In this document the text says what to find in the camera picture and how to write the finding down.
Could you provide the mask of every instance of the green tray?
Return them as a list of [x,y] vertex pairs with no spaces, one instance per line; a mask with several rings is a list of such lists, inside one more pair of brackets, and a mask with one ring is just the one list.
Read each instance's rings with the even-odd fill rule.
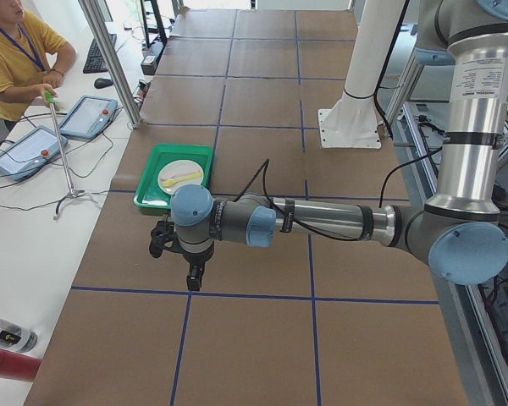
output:
[[181,159],[194,161],[203,168],[202,185],[207,187],[213,162],[213,148],[203,145],[155,145],[134,196],[134,204],[143,214],[159,216],[171,209],[171,195],[158,186],[158,174],[169,163]]

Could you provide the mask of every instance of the computer keyboard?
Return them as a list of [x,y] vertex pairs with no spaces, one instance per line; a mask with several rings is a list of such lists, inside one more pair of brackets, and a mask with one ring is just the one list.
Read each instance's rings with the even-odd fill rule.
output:
[[[109,34],[109,39],[115,46],[117,42],[116,34]],[[108,67],[103,60],[100,47],[96,43],[96,39],[92,40],[91,46],[88,48],[88,55],[86,55],[85,67],[83,68],[84,74],[97,74],[98,72],[107,72]]]

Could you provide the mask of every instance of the water bottle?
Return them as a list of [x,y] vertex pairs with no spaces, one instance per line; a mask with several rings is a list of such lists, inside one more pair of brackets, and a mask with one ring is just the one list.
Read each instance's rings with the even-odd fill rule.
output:
[[34,348],[37,335],[28,328],[0,318],[0,348],[25,353]]

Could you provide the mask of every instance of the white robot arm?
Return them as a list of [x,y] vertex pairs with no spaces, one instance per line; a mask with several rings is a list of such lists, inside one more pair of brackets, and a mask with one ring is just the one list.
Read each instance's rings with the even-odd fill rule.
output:
[[423,209],[255,195],[218,201],[187,185],[171,200],[172,220],[152,231],[151,254],[183,254],[190,262],[188,288],[199,290],[215,239],[268,246],[280,228],[374,239],[411,253],[453,283],[497,275],[508,261],[508,239],[496,226],[500,212],[491,201],[508,98],[508,0],[423,0],[418,35],[422,52],[447,49],[456,64],[437,192]]

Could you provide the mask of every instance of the computer mouse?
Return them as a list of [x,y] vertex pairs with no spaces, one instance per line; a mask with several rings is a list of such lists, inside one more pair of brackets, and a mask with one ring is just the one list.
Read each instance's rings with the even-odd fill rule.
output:
[[98,78],[94,80],[94,87],[97,89],[103,89],[104,87],[108,87],[113,84],[113,80],[109,78]]

